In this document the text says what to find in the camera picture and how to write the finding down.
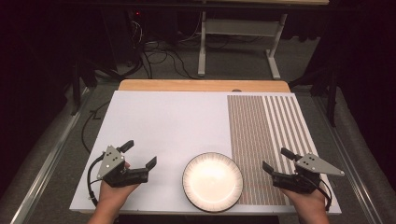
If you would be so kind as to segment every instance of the plate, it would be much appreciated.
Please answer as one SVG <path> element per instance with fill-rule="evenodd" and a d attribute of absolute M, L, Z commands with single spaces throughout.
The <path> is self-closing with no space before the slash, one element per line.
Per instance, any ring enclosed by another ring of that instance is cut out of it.
<path fill-rule="evenodd" d="M 192 159 L 183 174 L 183 188 L 189 201 L 209 212 L 223 212 L 239 200 L 244 186 L 238 166 L 230 158 L 208 152 Z"/>

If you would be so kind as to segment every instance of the round plate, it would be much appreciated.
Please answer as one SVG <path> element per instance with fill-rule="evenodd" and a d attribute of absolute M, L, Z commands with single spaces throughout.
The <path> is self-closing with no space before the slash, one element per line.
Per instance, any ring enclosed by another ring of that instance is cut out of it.
<path fill-rule="evenodd" d="M 211 213 L 223 212 L 238 202 L 244 181 L 233 160 L 208 152 L 192 159 L 183 174 L 187 198 L 197 208 Z"/>

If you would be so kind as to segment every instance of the plate rim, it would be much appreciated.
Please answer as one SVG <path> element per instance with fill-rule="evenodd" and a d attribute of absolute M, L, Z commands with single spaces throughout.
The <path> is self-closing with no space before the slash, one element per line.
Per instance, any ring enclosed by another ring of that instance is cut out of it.
<path fill-rule="evenodd" d="M 238 171 L 239 171 L 239 173 L 241 174 L 241 177 L 242 177 L 242 178 L 241 178 L 241 180 L 242 180 L 242 188 L 241 188 L 241 193 L 239 194 L 238 199 L 235 201 L 235 203 L 233 203 L 233 204 L 230 205 L 229 207 L 227 207 L 227 208 L 225 208 L 225 209 L 222 209 L 222 210 L 219 210 L 219 211 L 209 211 L 209 210 L 205 210 L 205 209 L 203 209 L 203 208 L 197 206 L 195 203 L 193 203 L 193 202 L 190 200 L 189 196 L 188 196 L 187 193 L 186 193 L 185 187 L 184 187 L 184 178 L 185 178 L 184 175 L 185 175 L 185 173 L 186 173 L 187 167 L 189 166 L 189 164 L 190 164 L 193 160 L 195 160 L 195 159 L 198 158 L 198 157 L 202 157 L 202 156 L 204 156 L 204 155 L 206 155 L 206 154 L 218 154 L 218 155 L 220 155 L 220 156 L 223 156 L 223 157 L 227 158 L 228 160 L 230 160 L 230 161 L 238 168 Z M 193 157 L 193 158 L 187 163 L 187 165 L 184 167 L 183 176 L 181 177 L 181 185 L 183 186 L 184 194 L 186 195 L 186 198 L 189 200 L 189 202 L 190 202 L 194 207 L 198 208 L 199 210 L 204 211 L 204 212 L 207 212 L 207 213 L 212 213 L 212 214 L 225 212 L 225 211 L 229 210 L 230 208 L 232 208 L 234 205 L 236 205 L 236 204 L 238 203 L 239 199 L 240 199 L 241 196 L 242 196 L 242 192 L 243 192 L 243 190 L 244 190 L 244 182 L 245 182 L 244 176 L 243 176 L 243 174 L 242 174 L 242 172 L 241 172 L 241 169 L 239 168 L 238 164 L 236 164 L 236 162 L 235 162 L 233 159 L 231 159 L 230 157 L 228 157 L 228 156 L 226 156 L 226 155 L 224 155 L 224 154 L 215 152 L 215 151 L 204 152 L 204 153 L 201 153 L 201 154 L 199 154 L 199 155 Z"/>

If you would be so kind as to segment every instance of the desk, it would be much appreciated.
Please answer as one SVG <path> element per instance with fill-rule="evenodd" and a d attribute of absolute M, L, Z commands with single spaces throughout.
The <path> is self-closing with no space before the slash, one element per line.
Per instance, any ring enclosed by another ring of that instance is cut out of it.
<path fill-rule="evenodd" d="M 328 5 L 329 0 L 207 0 L 211 2 L 240 2 L 240 3 L 263 3 L 284 5 Z M 198 76 L 205 75 L 206 34 L 216 35 L 255 35 L 272 37 L 273 43 L 265 51 L 267 62 L 270 66 L 273 79 L 280 79 L 280 74 L 274 58 L 279 39 L 285 26 L 287 14 L 282 14 L 279 21 L 239 21 L 207 19 L 205 11 L 202 13 L 201 24 L 201 47 L 198 61 Z"/>
<path fill-rule="evenodd" d="M 243 92 L 231 92 L 234 89 Z M 238 101 L 250 100 L 250 96 L 259 100 L 265 98 L 260 104 L 263 105 L 262 110 L 251 110 Z M 253 118 L 253 114 L 261 113 L 274 118 L 269 120 L 270 129 L 263 129 L 264 132 L 256 127 L 265 126 L 262 125 L 265 122 L 259 123 Z M 287 115 L 286 118 L 282 119 L 281 114 Z M 243 118 L 253 120 L 241 121 Z M 257 136 L 260 139 L 256 142 L 263 145 L 253 147 L 249 144 L 250 139 L 237 146 L 234 142 L 239 138 L 231 129 L 237 130 L 240 124 L 247 125 L 243 130 L 245 136 Z M 294 169 L 291 163 L 279 158 L 281 146 L 293 147 L 300 154 L 307 151 L 317 154 L 296 98 L 283 81 L 125 80 L 113 95 L 70 205 L 71 210 L 88 213 L 94 210 L 92 202 L 87 200 L 89 165 L 108 145 L 118 147 L 131 139 L 134 139 L 135 146 L 124 156 L 132 168 L 143 167 L 154 156 L 157 156 L 158 163 L 151 170 L 148 183 L 142 184 L 122 207 L 120 212 L 123 214 L 207 215 L 188 201 L 181 178 L 188 162 L 208 151 L 216 151 L 233 158 L 237 164 L 239 162 L 246 182 L 246 191 L 239 203 L 222 215 L 295 213 L 289 200 L 272 187 L 270 176 L 261 168 L 261 160 L 271 154 L 270 163 L 282 163 L 284 167 L 281 169 L 291 173 Z M 249 162 L 254 165 L 246 167 L 241 164 L 243 156 L 235 152 L 239 146 L 244 153 L 255 154 L 257 160 Z M 98 169 L 92 170 L 93 176 Z M 262 182 L 253 183 L 257 176 Z M 93 184 L 92 189 L 98 194 L 99 185 Z M 341 210 L 334 197 L 330 214 L 339 213 Z"/>

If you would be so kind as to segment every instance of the human hand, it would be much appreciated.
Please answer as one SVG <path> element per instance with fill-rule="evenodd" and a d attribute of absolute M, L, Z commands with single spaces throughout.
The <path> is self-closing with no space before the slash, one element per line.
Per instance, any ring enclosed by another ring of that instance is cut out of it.
<path fill-rule="evenodd" d="M 111 188 L 106 181 L 102 181 L 100 186 L 99 202 L 95 212 L 88 223 L 113 223 L 120 209 L 125 204 L 128 196 L 139 186 L 130 185 L 122 188 Z"/>
<path fill-rule="evenodd" d="M 311 194 L 300 194 L 287 189 L 280 189 L 294 204 L 299 217 L 306 224 L 328 224 L 325 197 L 317 189 Z"/>

